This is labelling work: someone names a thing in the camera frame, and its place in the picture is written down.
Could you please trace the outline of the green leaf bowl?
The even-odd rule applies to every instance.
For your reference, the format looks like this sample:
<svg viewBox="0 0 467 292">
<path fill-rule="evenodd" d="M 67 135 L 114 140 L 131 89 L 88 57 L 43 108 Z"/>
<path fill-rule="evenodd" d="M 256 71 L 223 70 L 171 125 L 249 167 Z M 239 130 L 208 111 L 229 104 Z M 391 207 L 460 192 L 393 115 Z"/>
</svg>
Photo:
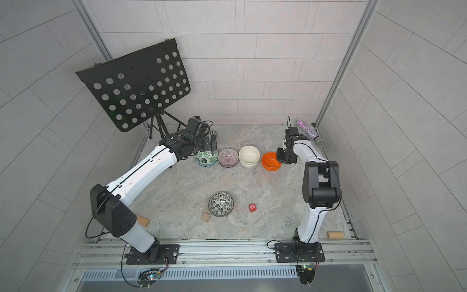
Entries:
<svg viewBox="0 0 467 292">
<path fill-rule="evenodd" d="M 202 167 L 211 167 L 218 161 L 218 152 L 213 151 L 199 151 L 196 155 L 196 162 Z"/>
</svg>

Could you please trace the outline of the orange bowl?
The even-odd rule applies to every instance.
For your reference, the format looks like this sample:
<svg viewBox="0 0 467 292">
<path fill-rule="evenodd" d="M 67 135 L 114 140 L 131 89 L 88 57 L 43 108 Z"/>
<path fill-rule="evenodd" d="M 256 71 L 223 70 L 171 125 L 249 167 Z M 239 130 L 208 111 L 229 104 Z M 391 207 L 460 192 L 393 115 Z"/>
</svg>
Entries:
<svg viewBox="0 0 467 292">
<path fill-rule="evenodd" d="M 274 172 L 281 168 L 282 163 L 277 160 L 276 152 L 267 152 L 261 158 L 261 165 L 264 169 Z"/>
</svg>

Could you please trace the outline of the purple striped bowl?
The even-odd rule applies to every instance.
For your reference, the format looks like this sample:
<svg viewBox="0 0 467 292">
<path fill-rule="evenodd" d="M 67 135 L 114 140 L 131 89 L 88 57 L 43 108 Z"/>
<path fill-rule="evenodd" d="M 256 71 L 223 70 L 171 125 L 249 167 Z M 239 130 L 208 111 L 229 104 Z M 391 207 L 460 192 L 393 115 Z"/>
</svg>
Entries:
<svg viewBox="0 0 467 292">
<path fill-rule="evenodd" d="M 237 165 L 238 153 L 232 148 L 225 148 L 218 154 L 218 161 L 222 167 L 231 168 Z"/>
</svg>

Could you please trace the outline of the cream bowl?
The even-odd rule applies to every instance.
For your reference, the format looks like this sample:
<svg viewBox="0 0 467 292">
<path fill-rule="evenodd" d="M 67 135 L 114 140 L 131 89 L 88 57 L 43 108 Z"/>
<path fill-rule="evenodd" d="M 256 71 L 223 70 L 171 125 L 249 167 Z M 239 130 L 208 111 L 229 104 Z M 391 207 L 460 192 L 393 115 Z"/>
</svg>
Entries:
<svg viewBox="0 0 467 292">
<path fill-rule="evenodd" d="M 244 146 L 239 153 L 240 164 L 245 168 L 255 167 L 260 160 L 260 152 L 254 146 Z"/>
</svg>

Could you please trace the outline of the black floral bowl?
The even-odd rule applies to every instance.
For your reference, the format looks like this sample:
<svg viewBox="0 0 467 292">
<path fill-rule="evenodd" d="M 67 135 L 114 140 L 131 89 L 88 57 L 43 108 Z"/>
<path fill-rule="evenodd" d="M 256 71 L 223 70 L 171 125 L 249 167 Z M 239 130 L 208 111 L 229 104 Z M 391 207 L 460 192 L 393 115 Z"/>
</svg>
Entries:
<svg viewBox="0 0 467 292">
<path fill-rule="evenodd" d="M 233 208 L 234 199 L 227 192 L 213 194 L 208 202 L 209 212 L 215 217 L 225 217 L 232 212 Z"/>
</svg>

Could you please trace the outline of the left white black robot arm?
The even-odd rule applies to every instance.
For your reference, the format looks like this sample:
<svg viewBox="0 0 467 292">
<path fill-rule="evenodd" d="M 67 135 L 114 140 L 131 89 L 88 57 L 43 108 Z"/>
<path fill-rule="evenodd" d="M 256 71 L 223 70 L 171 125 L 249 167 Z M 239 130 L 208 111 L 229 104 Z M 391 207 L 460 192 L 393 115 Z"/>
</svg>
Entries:
<svg viewBox="0 0 467 292">
<path fill-rule="evenodd" d="M 149 183 L 177 162 L 200 151 L 215 150 L 216 140 L 214 130 L 198 135 L 181 130 L 166 136 L 146 158 L 119 179 L 106 186 L 96 184 L 90 190 L 92 219 L 146 257 L 156 254 L 159 241 L 137 221 L 129 205 Z"/>
</svg>

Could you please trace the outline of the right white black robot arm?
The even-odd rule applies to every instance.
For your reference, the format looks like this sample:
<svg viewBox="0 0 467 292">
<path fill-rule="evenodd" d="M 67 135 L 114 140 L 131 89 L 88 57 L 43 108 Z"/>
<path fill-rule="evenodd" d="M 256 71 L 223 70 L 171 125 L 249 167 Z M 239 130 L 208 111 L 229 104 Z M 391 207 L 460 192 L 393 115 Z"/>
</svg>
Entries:
<svg viewBox="0 0 467 292">
<path fill-rule="evenodd" d="M 297 253 L 310 250 L 318 242 L 325 216 L 341 202 L 338 163 L 325 159 L 303 135 L 286 137 L 277 159 L 282 164 L 305 163 L 302 196 L 307 207 L 293 243 Z"/>
</svg>

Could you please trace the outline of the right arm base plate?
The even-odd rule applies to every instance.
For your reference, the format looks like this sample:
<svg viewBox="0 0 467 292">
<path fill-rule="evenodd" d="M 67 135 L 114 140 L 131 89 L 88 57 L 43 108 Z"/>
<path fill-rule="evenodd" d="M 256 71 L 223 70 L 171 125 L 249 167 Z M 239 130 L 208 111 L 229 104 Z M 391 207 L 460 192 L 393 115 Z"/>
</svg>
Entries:
<svg viewBox="0 0 467 292">
<path fill-rule="evenodd" d="M 277 263 L 322 263 L 324 251 L 319 242 L 315 243 L 275 243 Z"/>
</svg>

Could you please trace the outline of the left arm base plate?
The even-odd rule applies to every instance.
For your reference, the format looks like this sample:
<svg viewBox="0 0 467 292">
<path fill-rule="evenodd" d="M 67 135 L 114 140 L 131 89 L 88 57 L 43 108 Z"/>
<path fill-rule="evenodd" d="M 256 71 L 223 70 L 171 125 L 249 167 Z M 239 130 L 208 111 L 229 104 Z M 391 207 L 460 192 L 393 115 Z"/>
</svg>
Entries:
<svg viewBox="0 0 467 292">
<path fill-rule="evenodd" d="M 150 248 L 146 253 L 131 247 L 130 251 L 124 254 L 124 260 L 127 265 L 172 265 L 176 264 L 179 252 L 180 245 L 159 245 L 157 248 Z"/>
</svg>

